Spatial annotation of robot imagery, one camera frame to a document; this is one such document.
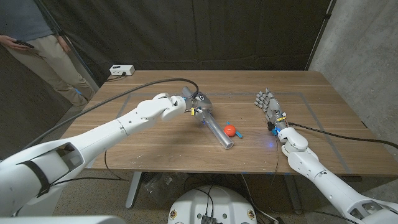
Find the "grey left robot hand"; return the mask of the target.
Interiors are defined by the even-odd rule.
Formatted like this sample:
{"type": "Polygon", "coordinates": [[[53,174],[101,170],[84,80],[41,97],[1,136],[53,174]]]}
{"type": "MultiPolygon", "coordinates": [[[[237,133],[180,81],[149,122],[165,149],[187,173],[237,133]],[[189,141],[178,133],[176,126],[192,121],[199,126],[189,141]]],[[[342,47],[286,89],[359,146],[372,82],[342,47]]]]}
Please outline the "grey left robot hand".
{"type": "Polygon", "coordinates": [[[202,92],[198,92],[196,97],[192,100],[191,97],[193,92],[185,86],[182,89],[182,96],[186,102],[185,112],[191,113],[192,116],[196,117],[196,119],[200,120],[203,125],[206,124],[205,113],[210,114],[213,109],[212,102],[210,99],[203,94],[202,92]]]}

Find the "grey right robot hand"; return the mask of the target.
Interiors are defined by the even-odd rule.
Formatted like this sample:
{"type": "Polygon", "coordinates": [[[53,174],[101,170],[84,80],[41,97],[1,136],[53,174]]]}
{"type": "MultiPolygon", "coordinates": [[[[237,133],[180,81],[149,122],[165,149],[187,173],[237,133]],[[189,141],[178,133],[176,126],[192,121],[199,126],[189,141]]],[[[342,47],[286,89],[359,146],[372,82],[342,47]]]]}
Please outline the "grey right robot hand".
{"type": "Polygon", "coordinates": [[[269,131],[277,134],[288,127],[286,113],[282,110],[278,100],[268,88],[266,88],[265,92],[260,91],[256,94],[254,104],[263,110],[269,131]]]}

